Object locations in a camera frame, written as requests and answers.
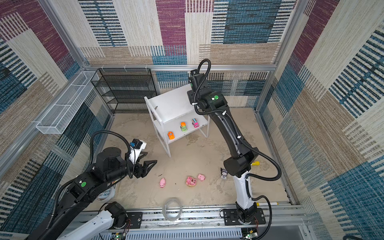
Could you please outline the green toy car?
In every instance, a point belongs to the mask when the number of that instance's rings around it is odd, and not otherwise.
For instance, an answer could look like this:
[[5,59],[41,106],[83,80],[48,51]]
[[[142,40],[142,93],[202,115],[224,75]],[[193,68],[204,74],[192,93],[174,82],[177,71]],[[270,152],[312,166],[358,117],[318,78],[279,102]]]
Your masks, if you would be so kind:
[[181,122],[181,131],[186,132],[188,130],[187,125],[185,122]]

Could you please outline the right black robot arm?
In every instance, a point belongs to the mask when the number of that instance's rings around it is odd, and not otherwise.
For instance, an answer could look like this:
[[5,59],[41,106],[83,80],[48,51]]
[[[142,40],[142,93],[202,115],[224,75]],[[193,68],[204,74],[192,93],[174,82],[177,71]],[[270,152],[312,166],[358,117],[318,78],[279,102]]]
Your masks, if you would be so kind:
[[[251,191],[250,178],[262,181],[277,181],[282,176],[279,164],[271,157],[252,147],[245,139],[231,114],[228,102],[220,91],[213,91],[207,83],[211,70],[211,61],[202,60],[198,68],[191,71],[189,83],[191,90],[187,92],[190,104],[200,116],[208,116],[214,121],[222,134],[231,156],[224,161],[225,170],[234,179],[237,193],[236,208],[240,223],[248,224],[254,220],[258,207]],[[261,156],[272,163],[277,174],[274,177],[263,177],[251,173],[251,164]]]

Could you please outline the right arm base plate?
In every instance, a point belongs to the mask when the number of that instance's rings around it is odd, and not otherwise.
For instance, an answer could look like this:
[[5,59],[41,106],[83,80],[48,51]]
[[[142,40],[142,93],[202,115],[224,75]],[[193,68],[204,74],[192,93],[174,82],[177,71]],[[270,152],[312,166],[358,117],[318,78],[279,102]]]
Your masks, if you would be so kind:
[[265,214],[261,208],[245,213],[236,209],[222,209],[219,215],[224,219],[226,226],[265,225],[267,223]]

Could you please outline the pink pig toy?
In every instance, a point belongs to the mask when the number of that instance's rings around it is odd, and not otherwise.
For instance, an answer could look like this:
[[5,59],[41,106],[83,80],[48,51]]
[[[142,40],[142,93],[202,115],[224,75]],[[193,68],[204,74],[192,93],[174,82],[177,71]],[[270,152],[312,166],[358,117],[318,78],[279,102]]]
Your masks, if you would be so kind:
[[198,179],[200,181],[204,181],[206,179],[206,177],[204,175],[202,175],[202,174],[198,174]]
[[166,186],[166,179],[165,178],[162,178],[160,180],[160,188],[164,188]]

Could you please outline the orange toy car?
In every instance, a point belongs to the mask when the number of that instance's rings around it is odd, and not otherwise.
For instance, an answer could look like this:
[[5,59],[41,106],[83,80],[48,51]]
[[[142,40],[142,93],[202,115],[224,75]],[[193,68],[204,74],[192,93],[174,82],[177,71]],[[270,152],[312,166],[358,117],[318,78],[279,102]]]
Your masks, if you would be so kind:
[[174,133],[172,131],[168,132],[168,138],[169,138],[169,140],[175,139],[175,135],[174,135]]

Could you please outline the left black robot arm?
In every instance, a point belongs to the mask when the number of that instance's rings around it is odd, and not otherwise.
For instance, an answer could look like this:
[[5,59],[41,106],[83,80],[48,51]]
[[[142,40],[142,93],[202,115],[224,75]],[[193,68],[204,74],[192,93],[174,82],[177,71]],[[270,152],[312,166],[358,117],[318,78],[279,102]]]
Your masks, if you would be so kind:
[[[94,154],[94,138],[109,134],[121,139],[127,152],[117,147],[108,147]],[[64,183],[54,197],[52,213],[27,237],[29,240],[56,240],[68,225],[97,197],[112,188],[125,177],[144,178],[157,164],[156,160],[140,160],[147,155],[142,149],[144,142],[133,139],[130,143],[113,131],[95,132],[90,140],[90,162],[86,170],[76,178]]]

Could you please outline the pink toy truck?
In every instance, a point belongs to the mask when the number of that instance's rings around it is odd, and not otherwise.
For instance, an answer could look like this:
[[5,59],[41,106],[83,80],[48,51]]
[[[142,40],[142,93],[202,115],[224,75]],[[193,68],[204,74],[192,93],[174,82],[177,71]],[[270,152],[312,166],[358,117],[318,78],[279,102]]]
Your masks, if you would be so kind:
[[197,121],[195,118],[192,119],[192,124],[193,124],[193,127],[194,127],[195,129],[200,127],[198,121]]

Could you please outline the black white kuromi figure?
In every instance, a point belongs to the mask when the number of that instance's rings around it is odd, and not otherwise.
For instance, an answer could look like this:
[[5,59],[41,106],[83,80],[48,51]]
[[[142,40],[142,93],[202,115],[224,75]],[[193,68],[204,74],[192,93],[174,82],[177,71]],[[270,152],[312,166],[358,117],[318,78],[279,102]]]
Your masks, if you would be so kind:
[[226,169],[221,168],[221,179],[226,180],[228,175],[228,171]]

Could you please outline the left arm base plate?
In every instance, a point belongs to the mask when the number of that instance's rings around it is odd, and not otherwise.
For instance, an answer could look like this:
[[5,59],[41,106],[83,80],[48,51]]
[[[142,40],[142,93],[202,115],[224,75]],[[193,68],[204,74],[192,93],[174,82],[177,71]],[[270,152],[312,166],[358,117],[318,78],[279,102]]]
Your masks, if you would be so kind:
[[143,212],[128,212],[120,214],[114,219],[109,230],[139,229],[142,223]]

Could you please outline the pink bear donut toy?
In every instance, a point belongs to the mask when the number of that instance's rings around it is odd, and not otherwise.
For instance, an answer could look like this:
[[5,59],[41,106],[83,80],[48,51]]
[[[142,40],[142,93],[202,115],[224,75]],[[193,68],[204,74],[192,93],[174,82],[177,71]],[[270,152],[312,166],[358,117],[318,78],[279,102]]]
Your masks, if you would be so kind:
[[186,185],[188,187],[194,187],[197,184],[197,180],[191,176],[188,176],[186,179]]

